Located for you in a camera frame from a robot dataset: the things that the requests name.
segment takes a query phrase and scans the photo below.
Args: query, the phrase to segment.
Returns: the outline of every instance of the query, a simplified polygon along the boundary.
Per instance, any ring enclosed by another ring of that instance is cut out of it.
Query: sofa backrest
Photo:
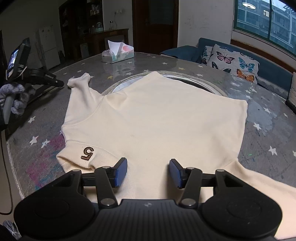
[[[288,70],[278,66],[277,64],[263,57],[260,57],[250,51],[241,49],[234,45],[224,44],[222,42],[218,42],[215,40],[200,38],[197,44],[196,54],[198,54],[198,56],[201,56],[205,46],[214,46],[215,44],[218,44],[219,46],[222,46],[222,47],[229,47],[234,51],[241,52],[257,60],[260,63],[259,71],[258,71],[259,77],[268,80],[269,82],[281,87],[287,92],[290,91],[293,74]]]

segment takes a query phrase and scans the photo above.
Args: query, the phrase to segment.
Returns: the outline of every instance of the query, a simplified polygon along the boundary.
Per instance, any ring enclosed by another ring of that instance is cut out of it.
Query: star-patterned tablecloth
[[[55,74],[63,88],[31,103],[24,115],[10,126],[8,151],[21,192],[27,196],[64,172],[56,154],[65,146],[64,122],[71,90],[67,81],[85,72],[89,86],[102,93],[111,85],[139,73],[171,71],[209,81],[230,98],[248,102],[239,162],[246,168],[296,187],[296,116],[280,96],[215,68],[165,56],[135,53],[134,58],[114,64],[93,56],[65,67]]]

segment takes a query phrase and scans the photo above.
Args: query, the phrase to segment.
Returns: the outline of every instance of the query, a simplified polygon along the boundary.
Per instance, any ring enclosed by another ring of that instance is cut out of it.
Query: gray glove
[[[15,99],[13,106],[11,107],[11,112],[15,115],[22,115],[27,107],[30,95],[36,93],[35,89],[30,85],[25,88],[19,83],[9,83],[3,85],[0,88],[0,107],[3,110],[5,99],[11,94],[20,94],[18,99]]]

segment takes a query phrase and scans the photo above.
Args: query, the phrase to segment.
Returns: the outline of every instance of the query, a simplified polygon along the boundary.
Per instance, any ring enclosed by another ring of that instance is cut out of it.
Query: window sill
[[[265,43],[265,44],[277,49],[278,51],[281,51],[282,53],[284,53],[285,55],[289,56],[290,58],[292,58],[293,60],[296,61],[296,57],[294,55],[290,54],[289,52],[284,51],[282,48],[280,48],[280,47],[278,47],[278,46],[276,46],[276,45],[274,45],[274,44],[272,44],[272,43],[270,43],[270,42],[268,42],[268,41],[266,41],[264,39],[261,39],[261,38],[259,38],[257,36],[254,36],[252,34],[246,33],[244,31],[241,31],[241,30],[238,30],[238,29],[235,29],[235,28],[232,31],[243,34],[243,35],[248,36],[248,37],[251,37],[251,38],[256,39],[256,40],[258,40],[258,41],[260,41],[262,43]]]

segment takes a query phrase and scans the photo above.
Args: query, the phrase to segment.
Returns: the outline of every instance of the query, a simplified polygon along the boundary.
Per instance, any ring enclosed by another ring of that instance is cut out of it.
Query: window frame
[[[272,2],[271,0],[269,0],[269,26],[268,26],[268,35],[267,35],[267,38],[262,36],[262,35],[259,35],[257,33],[254,33],[254,32],[251,32],[249,30],[246,30],[244,28],[240,28],[237,26],[237,12],[238,12],[238,0],[234,0],[234,24],[233,24],[233,28],[234,29],[238,29],[240,31],[243,31],[245,33],[248,33],[250,35],[253,35],[253,36],[256,36],[257,38],[260,38],[260,39],[263,39],[273,45],[275,45],[276,47],[278,48],[281,48],[283,51],[285,51],[286,53],[288,54],[291,54],[293,55],[294,57],[296,57],[296,54],[291,52],[290,50],[286,49],[285,47],[275,43],[274,41],[270,40],[270,32],[271,32],[271,22],[272,22],[272,14],[273,14],[273,10],[272,10]]]

